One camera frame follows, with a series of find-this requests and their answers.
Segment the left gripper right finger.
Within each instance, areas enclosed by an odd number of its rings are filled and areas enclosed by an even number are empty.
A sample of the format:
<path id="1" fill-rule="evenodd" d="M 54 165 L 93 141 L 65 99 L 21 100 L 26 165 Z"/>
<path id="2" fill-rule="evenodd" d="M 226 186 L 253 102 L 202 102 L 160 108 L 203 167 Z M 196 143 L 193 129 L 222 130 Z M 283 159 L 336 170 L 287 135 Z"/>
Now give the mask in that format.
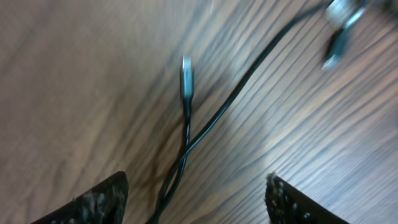
<path id="1" fill-rule="evenodd" d="M 271 224 L 348 224 L 273 172 L 264 201 Z"/>

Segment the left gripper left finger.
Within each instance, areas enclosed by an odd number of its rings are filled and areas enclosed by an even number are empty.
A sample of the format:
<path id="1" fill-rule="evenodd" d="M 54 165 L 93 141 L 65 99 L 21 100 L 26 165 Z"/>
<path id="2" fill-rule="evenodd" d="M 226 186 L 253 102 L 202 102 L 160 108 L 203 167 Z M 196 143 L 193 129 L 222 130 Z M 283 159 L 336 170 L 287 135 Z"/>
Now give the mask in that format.
<path id="1" fill-rule="evenodd" d="M 71 202 L 35 222 L 40 224 L 122 224 L 128 192 L 126 173 L 117 171 Z"/>

